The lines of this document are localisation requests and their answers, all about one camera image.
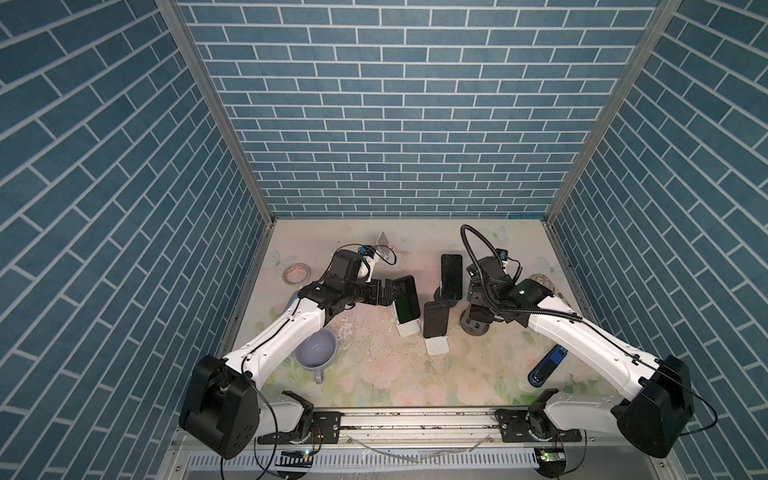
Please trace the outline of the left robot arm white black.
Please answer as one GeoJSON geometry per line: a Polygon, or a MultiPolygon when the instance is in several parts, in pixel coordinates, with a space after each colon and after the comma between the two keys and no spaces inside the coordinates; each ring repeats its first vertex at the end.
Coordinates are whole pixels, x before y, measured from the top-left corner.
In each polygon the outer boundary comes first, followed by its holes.
{"type": "Polygon", "coordinates": [[[310,402],[289,391],[284,401],[269,401],[262,392],[275,369],[311,335],[349,306],[389,306],[417,297],[410,275],[390,280],[313,282],[267,329],[221,358],[203,357],[193,368],[179,426],[221,458],[229,460],[252,440],[286,443],[310,431],[310,402]]]}

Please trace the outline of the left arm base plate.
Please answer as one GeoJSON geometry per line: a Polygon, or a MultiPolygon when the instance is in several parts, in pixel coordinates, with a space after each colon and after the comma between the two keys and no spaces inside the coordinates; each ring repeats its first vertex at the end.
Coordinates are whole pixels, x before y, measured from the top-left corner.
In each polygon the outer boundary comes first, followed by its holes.
{"type": "Polygon", "coordinates": [[[311,419],[303,419],[292,430],[282,427],[276,433],[273,427],[264,434],[256,436],[259,445],[308,444],[311,434],[320,431],[323,444],[337,444],[341,430],[343,414],[340,411],[314,411],[311,419]]]}

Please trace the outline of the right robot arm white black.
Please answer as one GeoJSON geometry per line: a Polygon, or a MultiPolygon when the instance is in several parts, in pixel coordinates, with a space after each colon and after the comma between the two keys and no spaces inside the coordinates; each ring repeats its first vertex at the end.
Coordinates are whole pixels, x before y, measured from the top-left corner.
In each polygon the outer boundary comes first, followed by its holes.
{"type": "Polygon", "coordinates": [[[517,322],[590,366],[614,388],[605,395],[545,390],[526,415],[532,436],[548,441],[570,430],[622,436],[641,452],[664,458],[693,416],[690,369],[618,339],[573,311],[539,282],[514,283],[498,259],[467,268],[472,307],[498,322],[517,322]]]}

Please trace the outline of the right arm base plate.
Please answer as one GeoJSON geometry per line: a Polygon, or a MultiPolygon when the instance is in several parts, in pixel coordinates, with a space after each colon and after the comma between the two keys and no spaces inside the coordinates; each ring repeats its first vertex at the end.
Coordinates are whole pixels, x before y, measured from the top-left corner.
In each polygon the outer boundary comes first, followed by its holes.
{"type": "Polygon", "coordinates": [[[499,408],[493,412],[504,443],[564,442],[583,440],[580,430],[558,429],[542,412],[524,408],[499,408]]]}

